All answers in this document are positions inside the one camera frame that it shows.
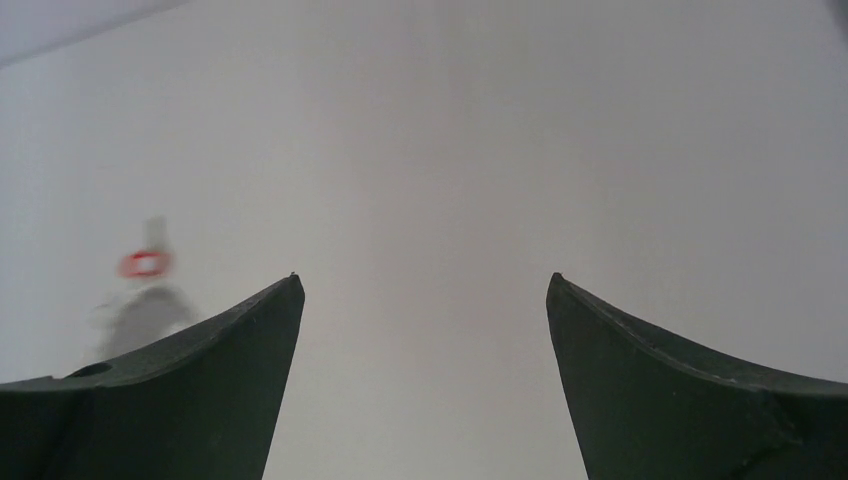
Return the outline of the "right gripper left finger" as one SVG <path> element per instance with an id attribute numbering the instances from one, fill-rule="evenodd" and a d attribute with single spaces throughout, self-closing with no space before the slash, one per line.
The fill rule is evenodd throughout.
<path id="1" fill-rule="evenodd" d="M 5 479 L 259 479 L 298 338 L 296 275 L 146 347 L 1 387 Z"/>

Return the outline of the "red tagged key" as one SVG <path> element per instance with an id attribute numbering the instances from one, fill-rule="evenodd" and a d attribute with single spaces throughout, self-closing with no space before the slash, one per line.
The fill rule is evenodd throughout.
<path id="1" fill-rule="evenodd" d="M 144 224 L 143 233 L 144 245 L 125 255 L 118 264 L 117 272 L 123 278 L 159 278 L 171 269 L 173 251 L 168 239 L 166 219 L 163 216 L 149 218 Z"/>

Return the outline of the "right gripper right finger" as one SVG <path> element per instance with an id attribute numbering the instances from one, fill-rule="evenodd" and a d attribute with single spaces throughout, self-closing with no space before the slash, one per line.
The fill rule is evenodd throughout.
<path id="1" fill-rule="evenodd" d="M 847 387 L 741 360 L 554 274 L 546 308 L 592 479 L 843 479 Z"/>

